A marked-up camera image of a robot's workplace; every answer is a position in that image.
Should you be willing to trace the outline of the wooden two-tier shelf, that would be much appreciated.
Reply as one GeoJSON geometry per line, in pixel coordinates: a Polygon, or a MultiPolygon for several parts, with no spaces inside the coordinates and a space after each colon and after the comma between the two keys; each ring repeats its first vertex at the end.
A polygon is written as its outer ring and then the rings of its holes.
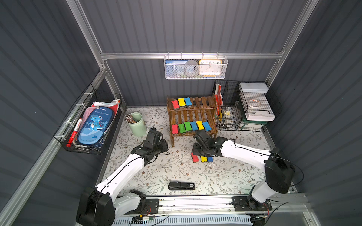
{"type": "Polygon", "coordinates": [[[216,128],[216,99],[215,96],[208,96],[208,97],[194,97],[191,98],[193,105],[191,107],[180,107],[180,109],[174,110],[171,104],[172,100],[177,100],[174,98],[167,99],[167,112],[169,116],[169,124],[170,124],[170,139],[171,144],[175,146],[175,139],[177,137],[184,137],[184,136],[193,136],[195,135],[195,131],[187,131],[186,133],[178,133],[173,135],[171,133],[171,126],[173,124],[181,124],[186,121],[208,121],[209,125],[211,126],[212,130],[208,131],[208,134],[213,136],[214,138],[217,137],[218,130],[216,128]]]}

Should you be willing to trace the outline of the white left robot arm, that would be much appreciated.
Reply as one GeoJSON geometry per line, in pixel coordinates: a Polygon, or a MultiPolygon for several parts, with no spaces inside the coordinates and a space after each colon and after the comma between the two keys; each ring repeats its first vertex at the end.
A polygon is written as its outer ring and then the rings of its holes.
{"type": "Polygon", "coordinates": [[[136,146],[126,161],[106,180],[81,193],[75,221],[82,226],[111,226],[117,217],[130,211],[143,211],[145,195],[132,190],[118,198],[128,182],[146,165],[168,151],[163,134],[151,128],[146,140],[136,146]]]}

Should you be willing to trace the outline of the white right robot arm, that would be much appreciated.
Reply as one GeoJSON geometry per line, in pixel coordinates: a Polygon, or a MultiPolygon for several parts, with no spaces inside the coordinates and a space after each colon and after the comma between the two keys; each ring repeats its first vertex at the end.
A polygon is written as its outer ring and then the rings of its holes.
{"type": "Polygon", "coordinates": [[[246,207],[258,211],[274,194],[286,194],[295,174],[294,165],[280,156],[277,148],[261,150],[247,147],[225,137],[211,137],[206,131],[193,136],[192,153],[201,157],[225,157],[247,163],[261,170],[265,179],[256,183],[246,197],[246,207]]]}

